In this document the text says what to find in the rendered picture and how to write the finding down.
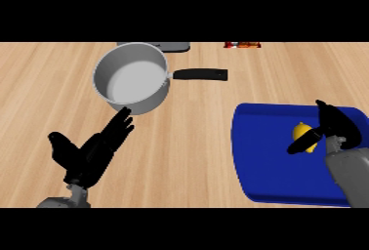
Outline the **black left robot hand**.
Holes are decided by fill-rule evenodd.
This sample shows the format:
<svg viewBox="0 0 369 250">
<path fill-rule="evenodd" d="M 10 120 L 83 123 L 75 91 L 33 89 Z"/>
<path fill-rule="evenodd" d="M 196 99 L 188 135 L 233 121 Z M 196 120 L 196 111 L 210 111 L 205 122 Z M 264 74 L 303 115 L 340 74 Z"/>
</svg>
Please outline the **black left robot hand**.
<svg viewBox="0 0 369 250">
<path fill-rule="evenodd" d="M 69 141 L 59 132 L 52 132 L 47 139 L 52 144 L 52 158 L 65 168 L 64 182 L 81 188 L 90 188 L 98 183 L 105 169 L 133 129 L 131 109 L 124 107 L 103 130 L 95 133 L 81 147 Z"/>
</svg>

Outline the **red and orange package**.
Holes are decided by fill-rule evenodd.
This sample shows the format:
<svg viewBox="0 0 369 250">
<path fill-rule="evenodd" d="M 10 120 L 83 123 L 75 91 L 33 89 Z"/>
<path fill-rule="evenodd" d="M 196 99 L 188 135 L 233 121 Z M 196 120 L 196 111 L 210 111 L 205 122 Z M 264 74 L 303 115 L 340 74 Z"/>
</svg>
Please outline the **red and orange package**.
<svg viewBox="0 0 369 250">
<path fill-rule="evenodd" d="M 260 42 L 224 42 L 223 48 L 258 49 L 261 48 L 261 43 Z"/>
</svg>

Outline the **grey flat appliance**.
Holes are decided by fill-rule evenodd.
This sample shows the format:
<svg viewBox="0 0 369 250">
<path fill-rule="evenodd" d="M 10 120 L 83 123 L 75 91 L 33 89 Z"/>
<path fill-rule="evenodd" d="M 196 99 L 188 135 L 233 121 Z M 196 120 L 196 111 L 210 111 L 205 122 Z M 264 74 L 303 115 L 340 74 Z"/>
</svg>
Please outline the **grey flat appliance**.
<svg viewBox="0 0 369 250">
<path fill-rule="evenodd" d="M 117 50 L 133 53 L 185 53 L 190 50 L 189 42 L 118 42 Z"/>
</svg>

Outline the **yellow lemon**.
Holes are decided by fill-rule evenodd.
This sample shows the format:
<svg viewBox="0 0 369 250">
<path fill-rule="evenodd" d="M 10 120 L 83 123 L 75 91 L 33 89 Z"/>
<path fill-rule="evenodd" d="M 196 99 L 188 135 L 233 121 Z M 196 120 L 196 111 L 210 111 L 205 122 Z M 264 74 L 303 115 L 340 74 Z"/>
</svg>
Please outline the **yellow lemon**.
<svg viewBox="0 0 369 250">
<path fill-rule="evenodd" d="M 312 129 L 312 127 L 304 124 L 303 122 L 298 123 L 298 125 L 294 127 L 292 130 L 292 139 L 297 140 L 306 133 L 307 131 Z M 306 152 L 312 153 L 314 151 L 317 145 L 312 145 L 307 149 Z"/>
</svg>

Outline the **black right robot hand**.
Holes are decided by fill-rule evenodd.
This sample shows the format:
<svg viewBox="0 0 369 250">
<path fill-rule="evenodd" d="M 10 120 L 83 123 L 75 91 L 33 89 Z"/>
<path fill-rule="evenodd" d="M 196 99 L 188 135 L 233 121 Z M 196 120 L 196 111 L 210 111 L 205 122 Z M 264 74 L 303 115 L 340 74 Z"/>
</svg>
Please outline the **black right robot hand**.
<svg viewBox="0 0 369 250">
<path fill-rule="evenodd" d="M 360 130 L 343 113 L 343 111 L 331 104 L 316 100 L 319 108 L 319 126 L 307 131 L 307 133 L 297 139 L 292 140 L 288 146 L 286 152 L 295 154 L 306 152 L 306 149 L 316 145 L 322 139 L 331 136 L 345 137 L 341 149 L 351 149 L 362 143 Z"/>
</svg>

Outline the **blue tray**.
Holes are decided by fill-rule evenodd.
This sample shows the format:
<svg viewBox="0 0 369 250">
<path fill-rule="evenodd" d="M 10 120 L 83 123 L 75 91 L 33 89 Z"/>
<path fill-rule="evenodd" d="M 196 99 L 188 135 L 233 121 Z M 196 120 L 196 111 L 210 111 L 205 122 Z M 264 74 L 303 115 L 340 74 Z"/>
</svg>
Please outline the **blue tray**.
<svg viewBox="0 0 369 250">
<path fill-rule="evenodd" d="M 343 106 L 354 122 L 362 143 L 369 148 L 369 116 Z M 292 129 L 303 122 L 319 126 L 319 108 L 313 105 L 241 104 L 233 113 L 230 140 L 239 183 L 248 198 L 323 206 L 350 206 L 326 165 L 326 139 L 312 153 L 289 154 Z"/>
</svg>

